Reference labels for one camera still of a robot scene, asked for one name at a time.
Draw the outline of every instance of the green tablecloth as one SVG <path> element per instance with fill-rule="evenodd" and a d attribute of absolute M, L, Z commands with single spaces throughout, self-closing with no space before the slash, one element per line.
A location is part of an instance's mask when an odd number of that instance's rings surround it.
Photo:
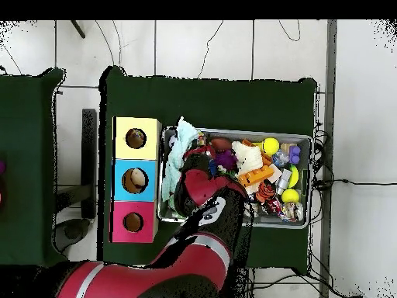
<path fill-rule="evenodd" d="M 52 100 L 61 69 L 39 77 L 0 75 L 0 264 L 51 266 L 55 207 Z"/>
<path fill-rule="evenodd" d="M 316 82 L 219 81 L 165 77 L 134 78 L 109 67 L 101 78 L 99 199 L 105 199 L 103 237 L 98 257 L 127 265 L 147 264 L 168 242 L 177 226 L 161 222 L 153 244 L 109 243 L 112 117 L 157 118 L 173 126 L 178 117 L 196 127 L 297 133 L 312 136 Z M 301 230 L 255 227 L 248 267 L 295 268 L 306 273 L 308 228 Z"/>

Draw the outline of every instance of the light blue cloth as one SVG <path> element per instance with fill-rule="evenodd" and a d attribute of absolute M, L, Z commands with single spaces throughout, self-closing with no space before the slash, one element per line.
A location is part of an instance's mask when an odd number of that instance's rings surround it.
<path fill-rule="evenodd" d="M 191 147 L 192 141 L 199 138 L 198 131 L 186 121 L 183 116 L 180 118 L 177 126 L 178 138 L 175 140 L 174 146 L 168 155 L 168 161 L 165 165 L 165 177 L 161 186 L 161 198 L 164 201 L 170 199 L 170 192 L 174 193 L 181 172 L 179 171 L 183 165 L 183 154 Z"/>

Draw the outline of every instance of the pink box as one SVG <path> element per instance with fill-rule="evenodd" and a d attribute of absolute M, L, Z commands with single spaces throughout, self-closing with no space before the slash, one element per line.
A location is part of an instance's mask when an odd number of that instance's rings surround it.
<path fill-rule="evenodd" d="M 156 200 L 153 202 L 115 201 L 113 216 L 111 215 L 110 218 L 113 222 L 112 242 L 153 242 L 158 228 L 156 204 Z M 124 217 L 129 213 L 137 213 L 143 219 L 143 226 L 137 232 L 130 232 L 124 227 Z"/>

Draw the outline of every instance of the yellow ball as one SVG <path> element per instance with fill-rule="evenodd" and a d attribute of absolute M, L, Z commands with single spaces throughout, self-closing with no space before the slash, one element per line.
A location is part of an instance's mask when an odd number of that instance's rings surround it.
<path fill-rule="evenodd" d="M 297 193 L 294 189 L 286 189 L 281 194 L 281 200 L 283 203 L 298 203 L 299 193 Z"/>
<path fill-rule="evenodd" d="M 278 140 L 273 137 L 266 138 L 263 143 L 264 153 L 272 156 L 274 153 L 278 151 L 280 148 L 280 144 Z"/>

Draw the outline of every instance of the blue box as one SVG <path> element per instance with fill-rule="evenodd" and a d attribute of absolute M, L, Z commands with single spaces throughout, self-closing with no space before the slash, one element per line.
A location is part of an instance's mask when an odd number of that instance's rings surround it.
<path fill-rule="evenodd" d="M 141 169 L 149 179 L 147 187 L 141 193 L 130 193 L 123 188 L 124 173 L 131 168 Z M 157 161 L 121 160 L 115 163 L 115 201 L 147 201 L 156 199 L 157 191 Z"/>

